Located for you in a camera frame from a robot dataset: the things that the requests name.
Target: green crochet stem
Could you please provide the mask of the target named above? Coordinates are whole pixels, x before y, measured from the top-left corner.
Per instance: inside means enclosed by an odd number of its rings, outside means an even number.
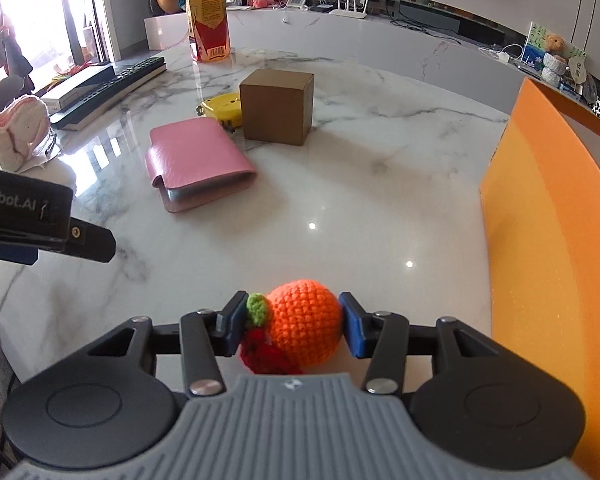
[[[250,294],[247,298],[247,313],[252,326],[262,328],[269,317],[269,301],[264,294]]]

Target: marble tabletop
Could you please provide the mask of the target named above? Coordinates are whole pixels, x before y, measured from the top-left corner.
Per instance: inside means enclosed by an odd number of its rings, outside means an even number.
[[[369,311],[419,324],[452,315],[490,332],[478,185],[505,114],[353,61],[237,49],[197,66],[185,45],[163,55],[167,72],[62,139],[61,160],[77,175],[73,215],[113,232],[113,260],[41,252],[32,267],[0,262],[0,342],[21,379],[132,316],[177,322],[220,309],[236,290],[299,278],[351,291]],[[194,117],[200,101],[237,91],[264,67],[315,74],[306,144],[245,141],[238,131],[260,172],[254,185],[167,213],[144,164],[149,131]],[[364,368],[343,345],[313,371],[348,370],[359,381]],[[221,369],[229,383],[246,370],[238,358]],[[407,382],[428,373],[413,360]],[[158,377],[182,389],[176,358],[158,360]]]

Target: plastic bottle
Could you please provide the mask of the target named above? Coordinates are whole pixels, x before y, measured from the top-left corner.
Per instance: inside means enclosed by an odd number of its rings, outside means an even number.
[[[215,61],[231,54],[225,0],[187,0],[189,44],[196,61]]]

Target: red crochet piece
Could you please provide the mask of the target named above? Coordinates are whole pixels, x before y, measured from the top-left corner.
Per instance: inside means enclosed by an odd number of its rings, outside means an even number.
[[[282,350],[267,342],[267,333],[261,328],[252,328],[245,332],[240,358],[246,367],[256,374],[302,374],[302,370],[293,364]]]

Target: metal rivet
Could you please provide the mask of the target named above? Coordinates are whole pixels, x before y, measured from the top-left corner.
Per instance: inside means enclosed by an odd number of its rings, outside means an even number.
[[[222,391],[222,384],[214,379],[200,379],[191,383],[189,387],[191,393],[200,397],[209,397],[217,395]]]
[[[366,384],[366,390],[375,395],[391,395],[398,390],[398,383],[393,379],[371,379]]]

